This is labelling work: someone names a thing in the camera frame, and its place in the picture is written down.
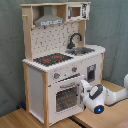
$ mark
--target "toy sink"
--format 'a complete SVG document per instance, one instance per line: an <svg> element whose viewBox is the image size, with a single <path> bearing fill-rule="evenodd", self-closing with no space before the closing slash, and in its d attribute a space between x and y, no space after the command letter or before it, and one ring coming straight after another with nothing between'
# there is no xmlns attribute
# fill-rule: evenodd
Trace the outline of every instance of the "toy sink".
<svg viewBox="0 0 128 128"><path fill-rule="evenodd" d="M73 48L73 49L68 49L65 51L65 53L72 54L75 56L80 56L80 55L88 54L88 53L94 52L94 51L95 51L94 49L90 49L90 48L86 48L86 47L77 47L77 48Z"/></svg>

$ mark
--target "oven door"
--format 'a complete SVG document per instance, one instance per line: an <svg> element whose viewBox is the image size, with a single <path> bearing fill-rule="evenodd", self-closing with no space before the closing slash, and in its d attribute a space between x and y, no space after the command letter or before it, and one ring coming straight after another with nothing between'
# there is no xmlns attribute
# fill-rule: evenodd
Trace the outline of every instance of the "oven door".
<svg viewBox="0 0 128 128"><path fill-rule="evenodd" d="M82 112L84 106L80 105L79 87L85 76L67 79L49 87L49 123Z"/></svg>

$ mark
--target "backsplash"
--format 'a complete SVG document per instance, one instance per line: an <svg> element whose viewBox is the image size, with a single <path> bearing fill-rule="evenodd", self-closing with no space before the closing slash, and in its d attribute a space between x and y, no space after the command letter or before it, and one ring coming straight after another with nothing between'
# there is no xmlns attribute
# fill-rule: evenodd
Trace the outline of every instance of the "backsplash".
<svg viewBox="0 0 128 128"><path fill-rule="evenodd" d="M78 33L78 27L79 22L72 22L32 29L33 58L66 50L72 34ZM77 35L73 38L73 43L78 46Z"/></svg>

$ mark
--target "table surface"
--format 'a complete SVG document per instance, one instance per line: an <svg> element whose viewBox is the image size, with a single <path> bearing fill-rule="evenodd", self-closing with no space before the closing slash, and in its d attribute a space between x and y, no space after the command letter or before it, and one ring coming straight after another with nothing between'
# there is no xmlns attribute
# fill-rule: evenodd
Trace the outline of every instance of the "table surface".
<svg viewBox="0 0 128 128"><path fill-rule="evenodd" d="M19 109L0 118L0 128L44 128L31 114ZM70 119L64 119L50 128L81 128Z"/></svg>
<svg viewBox="0 0 128 128"><path fill-rule="evenodd" d="M102 80L102 85L114 92L123 89L123 87L104 80ZM112 107L105 106L105 111L101 114L94 114L86 108L84 112L74 115L73 118L87 128L116 128L128 118L128 99Z"/></svg>

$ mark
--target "stovetop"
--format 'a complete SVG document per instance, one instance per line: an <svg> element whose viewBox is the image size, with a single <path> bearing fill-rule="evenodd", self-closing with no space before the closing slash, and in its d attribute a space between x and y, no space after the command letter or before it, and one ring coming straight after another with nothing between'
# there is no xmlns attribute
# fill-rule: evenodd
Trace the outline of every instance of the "stovetop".
<svg viewBox="0 0 128 128"><path fill-rule="evenodd" d="M64 62L69 59L73 59L73 57L70 57L70 56L67 56L64 54L60 54L60 53L54 53L51 55L36 58L33 61L48 67L48 66L51 66L51 65L54 65L57 63Z"/></svg>

